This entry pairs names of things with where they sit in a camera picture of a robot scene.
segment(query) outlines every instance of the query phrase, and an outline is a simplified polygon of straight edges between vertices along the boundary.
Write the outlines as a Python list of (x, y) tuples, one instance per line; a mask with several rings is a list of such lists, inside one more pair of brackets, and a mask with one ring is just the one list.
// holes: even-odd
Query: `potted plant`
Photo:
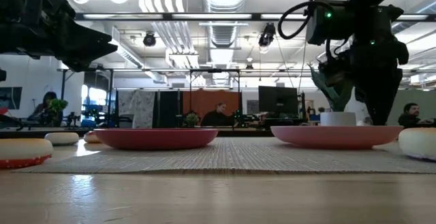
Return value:
[(52, 119), (52, 126), (59, 127), (62, 123), (63, 110), (68, 106), (68, 101), (62, 99), (53, 99), (50, 101), (50, 116)]
[(310, 65), (312, 80), (315, 86), (326, 96), (331, 112), (322, 112), (321, 126), (355, 126), (356, 115), (353, 112), (344, 112), (352, 96), (353, 83), (346, 78), (338, 81), (334, 86), (327, 85), (324, 74), (315, 71)]
[(198, 122), (200, 121), (200, 119), (198, 118), (197, 114), (195, 113), (190, 113), (186, 116), (185, 122), (186, 122), (186, 126), (188, 126), (188, 128), (194, 128)]

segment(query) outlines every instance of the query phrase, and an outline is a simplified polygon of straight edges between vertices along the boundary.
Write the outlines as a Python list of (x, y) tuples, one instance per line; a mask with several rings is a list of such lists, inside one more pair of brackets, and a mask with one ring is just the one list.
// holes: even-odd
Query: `person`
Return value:
[(50, 116), (48, 114), (48, 107), (50, 106), (50, 102), (53, 99), (57, 99), (55, 92), (47, 92), (42, 99), (42, 103), (36, 106), (32, 115), (27, 118), (29, 121), (39, 121), (42, 124), (48, 123), (50, 120)]
[(201, 126), (232, 126), (234, 125), (234, 117), (226, 116), (224, 114), (226, 104), (221, 102), (218, 103), (215, 110), (208, 112), (204, 115), (201, 122)]
[(398, 118), (398, 124), (404, 126), (404, 129), (416, 127), (435, 127), (434, 119), (420, 119), (420, 106), (416, 103), (407, 103), (403, 108), (403, 113)]

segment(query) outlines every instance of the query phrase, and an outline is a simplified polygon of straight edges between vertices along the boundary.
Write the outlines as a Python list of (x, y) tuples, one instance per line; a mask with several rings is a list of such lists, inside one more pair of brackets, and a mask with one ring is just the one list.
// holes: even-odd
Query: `woven placemat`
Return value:
[(26, 173), (412, 173), (436, 174), (436, 164), (410, 159), (392, 143), (377, 150), (295, 148), (276, 138), (217, 138), (205, 148), (173, 151), (103, 150), (27, 167)]

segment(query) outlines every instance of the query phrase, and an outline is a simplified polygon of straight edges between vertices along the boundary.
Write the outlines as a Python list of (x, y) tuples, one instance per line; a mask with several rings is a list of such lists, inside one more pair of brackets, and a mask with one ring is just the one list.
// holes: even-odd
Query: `red bowl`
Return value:
[(402, 126), (276, 126), (272, 134), (305, 148), (361, 150), (398, 138)]
[(95, 129), (104, 144), (130, 150), (199, 148), (217, 137), (216, 129)]

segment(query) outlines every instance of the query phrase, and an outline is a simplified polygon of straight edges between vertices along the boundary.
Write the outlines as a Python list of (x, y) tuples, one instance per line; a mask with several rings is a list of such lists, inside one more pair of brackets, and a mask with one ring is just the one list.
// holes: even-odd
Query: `man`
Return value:
[(226, 116), (224, 114), (227, 108), (225, 103), (218, 103), (215, 110), (208, 112), (203, 120), (202, 126), (232, 126), (234, 124), (233, 116)]
[(416, 103), (408, 103), (403, 108), (403, 114), (398, 118), (398, 124), (407, 128), (416, 127), (434, 127), (436, 125), (434, 119), (424, 119), (418, 118), (420, 115), (420, 106)]

